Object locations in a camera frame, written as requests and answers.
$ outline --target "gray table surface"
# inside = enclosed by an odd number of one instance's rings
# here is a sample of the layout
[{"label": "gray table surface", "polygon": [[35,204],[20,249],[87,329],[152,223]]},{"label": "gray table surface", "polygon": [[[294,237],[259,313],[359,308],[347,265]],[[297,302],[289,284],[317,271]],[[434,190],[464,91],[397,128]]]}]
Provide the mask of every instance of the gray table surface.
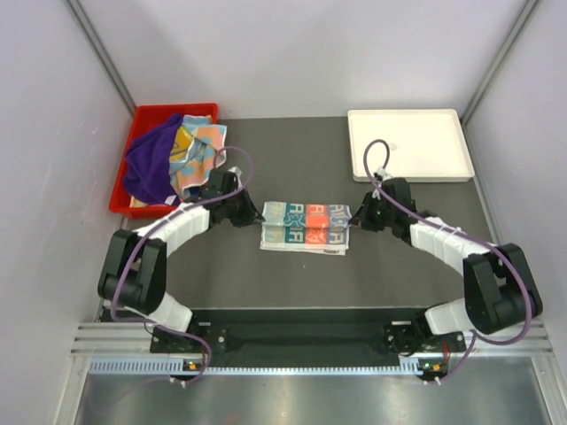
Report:
[{"label": "gray table surface", "polygon": [[[347,204],[356,212],[371,190],[353,180],[345,117],[225,120],[226,144],[254,162],[249,186],[261,211],[266,201]],[[237,152],[228,166],[248,165]],[[473,181],[412,185],[418,210],[437,213],[472,235],[489,238]],[[143,225],[132,221],[130,227]],[[344,257],[260,250],[260,226],[222,223],[168,260],[167,291],[189,307],[421,306],[462,296],[462,278],[409,247],[389,230],[351,229]]]}]

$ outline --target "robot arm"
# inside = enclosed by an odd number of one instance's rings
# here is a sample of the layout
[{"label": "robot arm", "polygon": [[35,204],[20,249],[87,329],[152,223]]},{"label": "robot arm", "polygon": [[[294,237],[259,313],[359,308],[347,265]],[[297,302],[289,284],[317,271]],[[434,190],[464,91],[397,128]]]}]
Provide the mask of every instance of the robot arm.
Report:
[{"label": "robot arm", "polygon": [[[431,212],[417,212],[408,182],[387,174],[382,189],[400,204],[441,228],[447,224]],[[390,228],[394,236],[421,251],[426,251],[457,271],[463,278],[464,298],[425,309],[412,321],[414,337],[428,339],[476,328],[484,334],[515,325],[525,319],[524,299],[516,280],[496,255],[479,243],[418,222],[400,211],[378,192],[366,194],[351,224],[370,231]],[[532,316],[541,314],[540,294],[524,253],[514,244],[496,247],[522,277],[532,303]]]},{"label": "robot arm", "polygon": [[[240,185],[237,170],[235,171],[212,170],[200,198],[213,199],[235,191]],[[188,205],[179,205],[159,220],[166,223],[139,251],[135,266],[128,271],[119,296],[120,305],[167,328],[182,332],[189,327],[192,312],[166,292],[167,257],[181,245],[224,219],[230,219],[232,225],[239,228],[264,220],[246,190],[223,201],[194,207],[172,220],[179,209]],[[114,233],[98,281],[98,295],[101,298],[113,299],[120,275],[136,244],[155,226],[156,222],[153,222],[137,230],[121,229]]]}]

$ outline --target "clothing item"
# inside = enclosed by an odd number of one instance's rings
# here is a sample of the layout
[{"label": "clothing item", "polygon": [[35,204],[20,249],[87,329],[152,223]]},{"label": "clothing item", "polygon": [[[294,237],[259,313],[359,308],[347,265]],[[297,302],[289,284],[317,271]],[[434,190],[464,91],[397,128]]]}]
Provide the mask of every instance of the clothing item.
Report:
[{"label": "clothing item", "polygon": [[348,249],[348,205],[267,202],[262,215],[262,250],[345,255]]},{"label": "clothing item", "polygon": [[[214,156],[224,147],[227,127],[211,124],[211,117],[185,115],[175,134],[169,156],[171,186],[182,199],[194,188],[203,186],[214,168]],[[226,161],[226,152],[219,155],[216,166]]]},{"label": "clothing item", "polygon": [[179,204],[170,183],[169,156],[182,122],[183,117],[174,113],[164,124],[132,141],[126,153],[128,172],[122,184],[138,201],[145,204]]}]

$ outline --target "cable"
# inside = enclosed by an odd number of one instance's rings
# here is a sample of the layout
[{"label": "cable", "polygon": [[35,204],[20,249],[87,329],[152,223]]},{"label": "cable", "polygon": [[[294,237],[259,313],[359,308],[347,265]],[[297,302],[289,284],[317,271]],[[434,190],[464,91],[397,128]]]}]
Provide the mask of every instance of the cable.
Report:
[{"label": "cable", "polygon": [[449,343],[443,341],[443,361],[449,366],[449,360],[451,359],[451,349],[449,348]]},{"label": "cable", "polygon": [[147,321],[144,322],[144,329],[145,329],[145,331],[146,331],[148,334],[150,334],[151,336],[153,336],[153,333],[150,332],[150,330],[148,329],[148,322],[147,322]]},{"label": "cable", "polygon": [[[216,152],[216,154],[214,156],[214,167],[216,167],[217,158],[224,151],[238,151],[246,157],[246,159],[248,160],[249,167],[250,167],[250,171],[248,173],[248,178],[246,179],[246,181],[238,189],[236,189],[236,190],[234,190],[234,191],[232,191],[232,192],[230,192],[226,195],[222,195],[220,197],[214,197],[212,199],[201,200],[201,201],[199,201],[195,204],[187,205],[184,208],[177,210],[176,212],[174,212],[169,217],[169,220],[173,220],[173,219],[181,216],[182,214],[185,214],[189,210],[192,210],[193,208],[197,208],[198,206],[209,205],[209,204],[212,204],[212,203],[215,203],[215,202],[219,202],[219,201],[222,201],[222,200],[225,200],[225,199],[229,199],[230,197],[234,197],[238,193],[240,193],[244,189],[246,189],[246,187],[248,186],[248,184],[252,180],[252,177],[253,177],[253,174],[254,174],[254,165],[253,165],[253,162],[252,162],[252,158],[250,158],[250,155],[246,151],[244,151],[243,149],[240,149],[236,146],[225,146],[225,147],[223,147],[222,149],[220,149]],[[213,356],[213,351],[211,350],[211,346],[203,338],[201,338],[200,336],[197,336],[197,335],[193,335],[193,334],[189,334],[189,333],[182,332],[182,331],[179,331],[179,330],[167,328],[163,325],[159,325],[158,323],[156,323],[154,321],[146,320],[146,319],[141,318],[141,317],[140,318],[134,318],[134,319],[120,318],[120,317],[118,317],[117,312],[116,312],[116,309],[117,309],[118,303],[119,303],[120,293],[122,291],[122,287],[124,286],[124,282],[126,281],[126,278],[128,276],[128,271],[130,270],[130,268],[134,264],[134,261],[136,260],[138,252],[142,249],[142,247],[144,246],[146,241],[148,239],[150,239],[150,237],[152,235],[154,235],[158,230],[160,230],[168,222],[169,222],[168,220],[163,220],[163,221],[156,223],[155,226],[153,226],[144,236],[142,236],[142,238],[138,241],[138,243],[134,247],[134,250],[132,250],[132,253],[128,257],[128,260],[126,261],[126,264],[124,265],[124,269],[122,270],[122,274],[120,275],[120,279],[118,280],[118,285],[116,286],[116,291],[114,292],[113,300],[112,300],[112,303],[111,303],[110,315],[113,318],[113,321],[118,321],[118,322],[122,321],[122,322],[134,322],[134,323],[144,323],[144,324],[152,323],[152,324],[155,324],[155,328],[159,328],[159,329],[161,329],[165,332],[168,332],[170,334],[173,334],[173,335],[182,336],[182,337],[185,337],[185,338],[192,339],[194,341],[197,341],[201,345],[203,345],[203,347],[206,349],[206,354],[207,354],[206,359],[205,359],[205,363],[203,364],[202,368],[199,369],[198,373],[195,376],[193,376],[193,378],[190,381],[187,382],[187,383],[194,383],[194,382],[198,381],[203,376],[203,373],[206,371],[209,364],[211,363],[211,358]],[[125,391],[123,394],[121,394],[111,406],[107,407],[102,412],[98,411],[93,406],[92,400],[89,397],[88,401],[89,401],[90,410],[96,416],[103,416],[106,413],[108,413],[112,408],[114,408],[118,403],[120,403],[122,401],[122,399],[124,399],[126,396],[128,396],[129,394],[131,394],[132,392],[134,392],[138,388],[145,386],[147,383],[153,383],[153,382],[156,382],[156,381],[165,381],[165,380],[169,380],[169,377],[165,377],[165,376],[156,377],[156,376],[154,376],[154,377],[152,377],[152,378],[150,378],[146,381],[140,382],[138,385],[132,387],[131,389],[129,389],[129,390]]]},{"label": "cable", "polygon": [[374,144],[380,143],[386,149],[386,159],[384,160],[384,164],[382,165],[382,168],[385,170],[386,167],[388,166],[388,164],[390,163],[390,145],[388,144],[388,142],[386,140],[382,140],[382,139],[376,139],[372,143],[374,143]]},{"label": "cable", "polygon": [[469,357],[470,353],[472,352],[472,347],[473,347],[474,343],[476,342],[477,338],[481,341],[484,341],[486,343],[493,344],[493,345],[511,345],[511,344],[517,343],[522,338],[524,338],[524,336],[527,334],[528,330],[530,329],[530,326],[532,325],[532,302],[530,301],[530,296],[528,294],[527,288],[525,287],[525,283],[524,283],[524,280],[522,279],[522,276],[520,276],[520,273],[517,272],[514,265],[512,265],[512,263],[506,258],[506,256],[504,254],[502,254],[500,251],[498,251],[498,249],[495,246],[491,245],[487,241],[484,241],[480,238],[468,235],[468,234],[466,234],[466,233],[464,233],[461,230],[458,230],[456,228],[452,228],[450,226],[442,227],[437,223],[433,223],[429,220],[424,219],[423,217],[420,217],[415,212],[409,210],[404,205],[400,204],[393,197],[388,195],[385,192],[385,190],[382,189],[382,183],[379,182],[370,172],[369,162],[368,162],[368,155],[369,155],[370,149],[375,144],[378,144],[378,143],[382,144],[386,148],[386,159],[389,159],[389,157],[390,157],[390,146],[388,145],[388,143],[386,141],[384,141],[382,139],[377,139],[377,140],[370,142],[370,144],[364,150],[363,163],[364,163],[364,171],[366,172],[366,175],[368,176],[372,185],[380,193],[380,196],[383,197],[384,199],[386,199],[388,202],[390,202],[392,205],[394,205],[396,208],[398,208],[403,213],[407,214],[408,216],[412,217],[413,219],[416,219],[417,221],[422,222],[423,224],[426,224],[426,225],[428,225],[432,228],[435,228],[437,230],[444,231],[446,233],[458,235],[465,240],[471,241],[473,243],[478,243],[479,245],[487,248],[487,250],[493,252],[494,255],[496,255],[496,257],[498,257],[498,259],[502,262],[502,264],[510,271],[510,273],[512,274],[512,277],[514,277],[514,279],[516,280],[517,286],[520,289],[520,292],[522,293],[522,298],[524,299],[525,322],[524,322],[524,325],[522,327],[522,330],[520,330],[520,332],[516,336],[514,336],[510,339],[507,339],[507,340],[504,340],[504,341],[499,341],[499,340],[493,340],[493,339],[487,338],[486,336],[483,336],[480,333],[478,333],[475,329],[472,329],[471,330],[472,339],[470,340],[469,348],[463,354],[462,358],[454,366],[454,368],[441,380],[441,381],[443,381],[443,380],[447,379],[449,376],[451,376],[457,369],[459,369],[461,367],[462,363]]}]

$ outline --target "purple cable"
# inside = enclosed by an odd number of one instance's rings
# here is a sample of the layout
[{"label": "purple cable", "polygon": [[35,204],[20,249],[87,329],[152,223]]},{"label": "purple cable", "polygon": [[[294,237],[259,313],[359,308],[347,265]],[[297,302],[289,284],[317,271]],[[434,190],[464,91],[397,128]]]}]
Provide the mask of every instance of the purple cable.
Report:
[{"label": "purple cable", "polygon": [[437,230],[447,232],[449,234],[458,235],[462,239],[465,239],[467,241],[471,241],[473,243],[478,243],[479,245],[487,248],[487,250],[493,252],[494,255],[496,255],[496,257],[498,257],[498,259],[502,262],[502,264],[510,271],[510,273],[512,274],[512,277],[514,277],[514,279],[516,280],[517,286],[520,289],[520,292],[522,293],[522,298],[524,299],[525,322],[524,322],[524,325],[522,327],[522,330],[520,330],[520,332],[516,336],[514,336],[510,339],[507,339],[507,340],[504,340],[504,341],[498,341],[498,340],[493,340],[493,339],[487,338],[486,336],[479,334],[475,329],[472,329],[471,330],[472,339],[470,340],[469,348],[462,355],[461,359],[454,366],[454,368],[444,378],[442,378],[440,380],[440,381],[444,381],[449,376],[451,376],[457,369],[459,369],[461,367],[462,363],[469,357],[470,353],[472,352],[472,347],[473,347],[474,343],[476,342],[477,338],[481,341],[484,341],[485,343],[489,343],[489,344],[493,344],[493,345],[511,345],[511,344],[517,343],[522,338],[524,338],[524,336],[527,334],[528,330],[530,329],[530,326],[532,325],[532,303],[530,301],[530,296],[528,294],[527,288],[525,287],[525,283],[524,283],[524,280],[522,279],[522,276],[520,276],[520,273],[517,272],[514,265],[512,265],[512,263],[506,258],[506,256],[504,254],[502,254],[500,251],[498,251],[496,249],[496,247],[492,246],[487,241],[484,241],[484,240],[482,240],[478,237],[467,235],[466,233],[462,232],[461,230],[456,230],[455,228],[451,228],[451,227],[442,227],[437,223],[433,223],[429,220],[424,219],[423,217],[420,217],[415,212],[409,210],[404,205],[400,204],[393,197],[388,195],[385,192],[385,190],[382,189],[381,183],[370,172],[369,162],[368,162],[368,155],[369,155],[370,149],[372,148],[372,146],[374,146],[377,143],[381,143],[386,148],[386,163],[383,166],[383,168],[385,168],[385,165],[387,165],[387,159],[390,158],[390,146],[388,145],[388,143],[386,141],[381,140],[381,139],[378,139],[378,140],[371,142],[366,147],[366,149],[364,150],[363,163],[364,163],[364,171],[366,172],[366,175],[370,179],[370,182],[372,183],[372,185],[380,193],[380,196],[384,197],[384,199],[386,199],[388,202],[390,202],[392,205],[394,205],[396,208],[398,208],[403,213],[407,214],[408,216],[412,217],[413,219],[416,219],[417,221],[422,222],[423,224],[426,224],[426,225],[428,225],[432,228],[435,228]]},{"label": "purple cable", "polygon": [[[246,159],[248,160],[248,164],[250,165],[250,171],[248,173],[248,178],[246,179],[246,181],[242,184],[241,187],[239,187],[238,189],[236,189],[233,192],[230,192],[226,195],[222,195],[220,197],[214,197],[212,199],[206,199],[206,200],[202,200],[199,201],[195,204],[191,204],[188,205],[180,210],[177,210],[176,212],[174,212],[171,217],[169,217],[170,220],[179,217],[182,214],[185,214],[186,212],[188,212],[189,210],[196,208],[198,206],[203,206],[203,205],[208,205],[208,204],[212,204],[214,202],[218,202],[218,201],[222,201],[224,199],[229,199],[230,197],[233,197],[235,195],[237,195],[238,193],[242,192],[244,189],[246,189],[246,187],[248,186],[248,184],[250,183],[250,181],[252,180],[253,174],[254,174],[254,165],[252,163],[252,158],[250,158],[250,155],[240,149],[237,148],[236,146],[225,146],[222,149],[218,150],[216,152],[216,155],[214,156],[214,166],[216,167],[216,160],[219,157],[219,155],[221,153],[223,153],[224,151],[239,151],[240,153],[242,153]],[[124,286],[124,282],[126,281],[126,278],[128,276],[128,271],[130,270],[130,268],[132,267],[132,265],[134,264],[134,261],[136,259],[136,256],[138,254],[138,252],[142,249],[142,247],[144,246],[144,244],[146,243],[146,241],[148,239],[150,239],[150,237],[152,235],[154,235],[158,230],[160,230],[163,226],[165,226],[168,223],[167,220],[163,220],[159,223],[157,223],[153,228],[151,228],[148,233],[146,233],[144,236],[142,236],[142,238],[138,241],[138,243],[136,244],[136,246],[134,247],[134,250],[132,250],[132,253],[130,254],[130,256],[128,257],[128,260],[126,261],[126,265],[124,266],[124,270],[122,271],[122,274],[120,275],[120,279],[118,280],[118,285],[116,286],[116,291],[114,292],[114,296],[113,296],[113,301],[111,303],[111,308],[110,308],[110,315],[113,318],[113,321],[126,321],[126,322],[135,322],[135,323],[152,323],[155,324],[154,321],[151,320],[147,320],[147,319],[143,319],[143,318],[134,318],[134,319],[121,319],[118,317],[118,315],[116,314],[116,307],[118,305],[118,300],[120,298],[120,293],[122,291],[122,287]],[[209,364],[211,362],[211,358],[213,357],[213,352],[211,350],[211,346],[201,337],[193,335],[193,334],[189,334],[186,332],[182,332],[179,330],[174,330],[174,329],[170,329],[170,328],[166,328],[165,326],[159,325],[157,324],[156,328],[160,328],[163,331],[166,331],[170,334],[174,334],[174,335],[178,335],[178,336],[183,336],[185,338],[189,338],[192,339],[194,341],[197,341],[198,343],[202,344],[203,347],[205,347],[206,349],[206,359],[205,359],[205,364],[202,366],[202,368],[199,369],[198,374],[196,374],[190,381],[187,381],[188,384],[190,383],[194,383],[196,381],[198,381],[199,379],[201,379],[201,377],[203,376],[203,373],[206,371],[206,369],[209,367]],[[113,407],[115,407],[118,403],[120,403],[122,401],[122,399],[124,399],[126,396],[128,396],[129,394],[131,394],[132,392],[136,391],[137,389],[145,386],[147,383],[153,383],[156,381],[165,381],[165,380],[169,380],[168,377],[165,376],[158,376],[158,377],[152,377],[146,381],[140,382],[138,385],[135,385],[134,387],[132,387],[131,389],[125,391],[123,394],[121,394],[116,402],[114,402],[114,404],[112,404],[110,407],[106,408],[104,411],[99,412],[97,411],[97,409],[95,409],[92,405],[92,400],[89,397],[89,407],[90,410],[98,416],[102,416],[104,414],[106,414],[108,411],[110,411]]]}]

